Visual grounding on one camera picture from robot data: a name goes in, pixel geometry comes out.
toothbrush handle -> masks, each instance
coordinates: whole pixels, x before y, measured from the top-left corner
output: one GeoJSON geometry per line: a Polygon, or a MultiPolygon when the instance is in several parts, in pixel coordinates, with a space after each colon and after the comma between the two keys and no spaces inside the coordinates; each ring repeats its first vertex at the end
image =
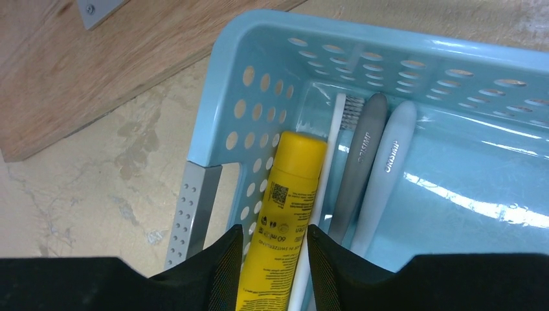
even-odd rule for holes
{"type": "Polygon", "coordinates": [[[345,163],[328,235],[341,244],[351,217],[361,201],[375,153],[387,120],[387,98],[375,94],[364,105],[345,163]]]}
{"type": "MultiPolygon", "coordinates": [[[[311,211],[311,217],[309,218],[309,224],[318,224],[320,222],[320,215],[322,214],[322,202],[324,202],[324,195],[326,194],[326,185],[328,184],[328,177],[330,176],[331,161],[333,159],[333,153],[335,150],[335,144],[337,141],[337,135],[339,128],[341,127],[341,119],[343,118],[343,112],[345,108],[345,94],[339,93],[335,99],[335,107],[333,110],[333,117],[331,119],[330,132],[328,134],[328,148],[326,149],[326,157],[324,158],[324,164],[322,166],[322,172],[320,173],[319,186],[317,189],[317,195],[315,196],[315,203],[313,210],[311,211]]],[[[307,283],[309,282],[309,273],[311,268],[309,267],[309,249],[307,248],[307,239],[303,239],[301,245],[301,251],[299,253],[299,259],[297,261],[297,267],[293,278],[293,285],[291,288],[290,299],[288,302],[288,310],[300,310],[305,291],[307,289],[307,283]]]]}
{"type": "Polygon", "coordinates": [[[416,117],[414,103],[406,101],[395,109],[385,126],[350,248],[360,257],[366,256],[389,196],[401,176],[416,117]]]}

light blue plastic basket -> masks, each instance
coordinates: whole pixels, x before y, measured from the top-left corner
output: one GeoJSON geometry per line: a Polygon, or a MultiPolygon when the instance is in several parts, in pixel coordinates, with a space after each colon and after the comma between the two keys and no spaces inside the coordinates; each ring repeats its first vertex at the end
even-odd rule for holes
{"type": "MultiPolygon", "coordinates": [[[[240,164],[228,226],[249,243],[280,133],[326,138],[338,92],[418,107],[366,259],[396,271],[418,253],[549,253],[549,54],[257,10],[214,46],[166,268],[202,249],[225,163],[240,164]]],[[[351,137],[339,137],[324,229],[351,137]]]]}

wooden panel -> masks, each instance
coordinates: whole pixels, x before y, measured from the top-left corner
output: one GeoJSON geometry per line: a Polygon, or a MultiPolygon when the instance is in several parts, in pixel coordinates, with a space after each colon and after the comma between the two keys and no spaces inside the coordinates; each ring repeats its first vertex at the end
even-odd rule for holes
{"type": "Polygon", "coordinates": [[[31,156],[203,58],[238,14],[304,1],[132,0],[91,32],[73,1],[4,1],[4,160],[31,156]]]}

screw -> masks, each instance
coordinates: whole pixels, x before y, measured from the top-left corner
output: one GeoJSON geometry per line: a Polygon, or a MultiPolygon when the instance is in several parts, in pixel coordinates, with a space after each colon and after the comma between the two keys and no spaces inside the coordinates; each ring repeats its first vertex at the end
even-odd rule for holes
{"type": "Polygon", "coordinates": [[[86,12],[89,14],[89,15],[93,15],[95,13],[95,6],[93,5],[87,5],[86,7],[86,12]]]}
{"type": "Polygon", "coordinates": [[[319,232],[317,231],[317,228],[312,228],[311,230],[311,238],[313,238],[313,240],[316,240],[318,239],[320,236],[319,236],[319,232]]]}

gray metal bar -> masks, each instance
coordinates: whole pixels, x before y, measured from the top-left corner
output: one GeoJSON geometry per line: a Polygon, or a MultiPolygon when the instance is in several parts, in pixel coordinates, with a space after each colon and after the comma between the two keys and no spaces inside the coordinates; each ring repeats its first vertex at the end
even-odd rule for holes
{"type": "Polygon", "coordinates": [[[164,268],[170,269],[204,248],[222,166],[187,161],[179,191],[164,268]]]}

